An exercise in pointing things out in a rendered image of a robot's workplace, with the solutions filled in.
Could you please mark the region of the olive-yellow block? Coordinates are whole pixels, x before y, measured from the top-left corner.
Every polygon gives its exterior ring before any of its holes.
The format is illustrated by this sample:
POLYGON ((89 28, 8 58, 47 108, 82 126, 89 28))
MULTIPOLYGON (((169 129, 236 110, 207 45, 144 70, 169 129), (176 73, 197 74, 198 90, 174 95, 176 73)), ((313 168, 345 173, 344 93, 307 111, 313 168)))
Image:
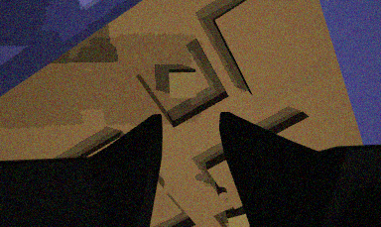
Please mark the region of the olive-yellow block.
POLYGON ((230 227, 250 227, 243 206, 226 210, 226 216, 230 227))
POLYGON ((170 98, 196 98, 195 69, 169 69, 170 98))

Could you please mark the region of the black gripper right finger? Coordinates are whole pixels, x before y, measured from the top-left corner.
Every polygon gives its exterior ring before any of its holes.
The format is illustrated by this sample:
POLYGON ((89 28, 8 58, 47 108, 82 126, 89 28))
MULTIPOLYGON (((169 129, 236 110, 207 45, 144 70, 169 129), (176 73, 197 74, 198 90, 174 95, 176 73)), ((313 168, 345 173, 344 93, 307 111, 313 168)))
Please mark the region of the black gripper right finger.
POLYGON ((337 227, 353 190, 381 186, 381 145, 316 151, 230 112, 219 133, 250 227, 337 227))

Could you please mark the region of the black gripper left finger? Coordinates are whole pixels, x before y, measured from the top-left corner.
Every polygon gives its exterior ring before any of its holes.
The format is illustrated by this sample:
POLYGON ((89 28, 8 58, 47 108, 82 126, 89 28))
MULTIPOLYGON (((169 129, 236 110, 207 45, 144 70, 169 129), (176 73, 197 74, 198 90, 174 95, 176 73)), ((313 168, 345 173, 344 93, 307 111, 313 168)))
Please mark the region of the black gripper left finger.
POLYGON ((0 161, 0 227, 150 227, 162 147, 153 114, 91 157, 0 161))

